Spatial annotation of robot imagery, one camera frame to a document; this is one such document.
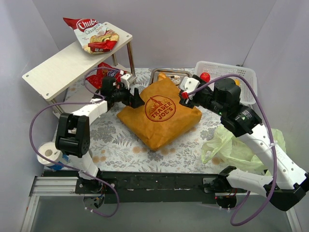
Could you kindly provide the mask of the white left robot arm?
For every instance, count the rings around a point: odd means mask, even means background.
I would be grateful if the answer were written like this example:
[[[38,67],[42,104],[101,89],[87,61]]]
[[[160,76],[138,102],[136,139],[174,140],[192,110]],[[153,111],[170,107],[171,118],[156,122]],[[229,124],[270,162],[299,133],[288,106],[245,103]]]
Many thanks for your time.
[[[124,74],[117,81],[114,77],[104,77],[102,87],[95,92],[91,101],[72,113],[62,113],[56,132],[55,146],[69,156],[79,177],[87,180],[86,187],[92,193],[102,190],[103,182],[97,178],[99,168],[94,164],[89,153],[90,125],[102,114],[108,112],[116,102],[136,109],[145,102],[139,90],[130,92],[130,74]]]

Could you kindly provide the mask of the red toy apple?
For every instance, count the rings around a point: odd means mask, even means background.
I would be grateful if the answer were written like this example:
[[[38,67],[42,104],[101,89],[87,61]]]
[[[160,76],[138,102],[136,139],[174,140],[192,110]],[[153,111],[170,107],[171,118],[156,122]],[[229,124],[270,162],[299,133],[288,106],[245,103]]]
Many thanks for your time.
[[[211,76],[207,72],[203,72],[199,77],[206,83],[208,83],[211,80]]]

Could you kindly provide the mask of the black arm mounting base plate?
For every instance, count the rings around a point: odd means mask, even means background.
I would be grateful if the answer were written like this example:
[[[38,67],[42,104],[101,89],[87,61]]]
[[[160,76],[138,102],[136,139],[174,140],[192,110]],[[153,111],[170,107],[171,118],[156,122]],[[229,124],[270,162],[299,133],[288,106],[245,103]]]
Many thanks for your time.
[[[102,172],[98,178],[114,187],[120,203],[202,202],[215,203],[205,185],[216,174]]]

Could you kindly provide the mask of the white sprinkled toy donut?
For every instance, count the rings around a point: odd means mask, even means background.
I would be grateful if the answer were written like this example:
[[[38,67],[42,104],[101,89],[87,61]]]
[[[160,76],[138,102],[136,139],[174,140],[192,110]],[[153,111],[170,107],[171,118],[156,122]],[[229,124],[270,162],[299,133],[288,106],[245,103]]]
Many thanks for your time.
[[[181,83],[181,77],[178,75],[171,75],[170,79],[176,86],[178,86]]]

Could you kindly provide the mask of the white red cassava chips bag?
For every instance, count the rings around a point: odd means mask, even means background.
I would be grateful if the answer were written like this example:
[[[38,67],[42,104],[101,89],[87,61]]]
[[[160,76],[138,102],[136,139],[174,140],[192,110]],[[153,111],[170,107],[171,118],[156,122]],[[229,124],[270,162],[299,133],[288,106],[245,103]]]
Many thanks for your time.
[[[91,18],[63,18],[74,31],[80,45],[90,54],[106,53],[113,50],[119,41],[119,35],[106,25]]]

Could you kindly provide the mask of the mustard yellow tote bag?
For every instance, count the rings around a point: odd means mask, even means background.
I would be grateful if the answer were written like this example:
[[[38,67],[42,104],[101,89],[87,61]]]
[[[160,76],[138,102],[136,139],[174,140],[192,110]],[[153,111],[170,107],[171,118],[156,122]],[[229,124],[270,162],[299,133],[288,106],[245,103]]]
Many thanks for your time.
[[[145,145],[153,151],[170,144],[199,123],[202,113],[196,107],[180,104],[180,90],[170,79],[163,79],[145,88],[140,97],[145,105],[125,107],[117,114]]]

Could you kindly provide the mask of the long orange toy bread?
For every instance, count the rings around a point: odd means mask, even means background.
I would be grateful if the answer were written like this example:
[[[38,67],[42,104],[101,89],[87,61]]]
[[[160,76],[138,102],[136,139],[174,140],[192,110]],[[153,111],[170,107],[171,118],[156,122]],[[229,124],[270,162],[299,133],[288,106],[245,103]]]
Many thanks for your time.
[[[167,76],[164,73],[159,73],[158,76],[157,76],[157,80],[158,81],[164,80],[166,78],[167,78]]]

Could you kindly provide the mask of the red snack bag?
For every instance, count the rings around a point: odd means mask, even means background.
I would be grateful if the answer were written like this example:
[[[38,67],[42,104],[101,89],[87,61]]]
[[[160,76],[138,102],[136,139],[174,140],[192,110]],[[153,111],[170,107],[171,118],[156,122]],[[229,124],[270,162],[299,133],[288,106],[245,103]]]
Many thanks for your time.
[[[102,87],[102,79],[106,76],[114,77],[117,82],[120,82],[120,78],[122,75],[126,74],[126,71],[113,68],[107,63],[100,63],[98,65],[98,70],[95,71],[94,74],[88,76],[86,80],[96,89],[100,89]]]

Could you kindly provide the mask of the light green plastic grocery bag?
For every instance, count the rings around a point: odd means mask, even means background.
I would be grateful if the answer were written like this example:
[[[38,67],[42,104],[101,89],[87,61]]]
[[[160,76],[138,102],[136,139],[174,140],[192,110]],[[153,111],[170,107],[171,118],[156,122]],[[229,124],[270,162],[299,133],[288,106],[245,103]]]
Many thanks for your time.
[[[267,167],[251,151],[251,149],[236,138],[223,126],[214,130],[211,140],[205,142],[201,149],[201,160],[204,164],[216,158],[228,166],[235,166],[242,171],[263,174]]]

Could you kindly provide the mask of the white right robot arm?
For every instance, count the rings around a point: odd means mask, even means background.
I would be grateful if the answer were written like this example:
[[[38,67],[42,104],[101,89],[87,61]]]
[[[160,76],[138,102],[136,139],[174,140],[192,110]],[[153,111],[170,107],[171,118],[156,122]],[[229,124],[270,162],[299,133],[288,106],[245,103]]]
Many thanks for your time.
[[[261,160],[270,176],[244,172],[228,166],[205,189],[229,192],[243,189],[266,197],[281,211],[288,211],[309,190],[309,174],[295,164],[277,145],[266,118],[260,118],[240,102],[241,88],[233,74],[205,82],[198,76],[185,77],[180,87],[180,104],[189,108],[202,106],[219,115],[221,124]]]

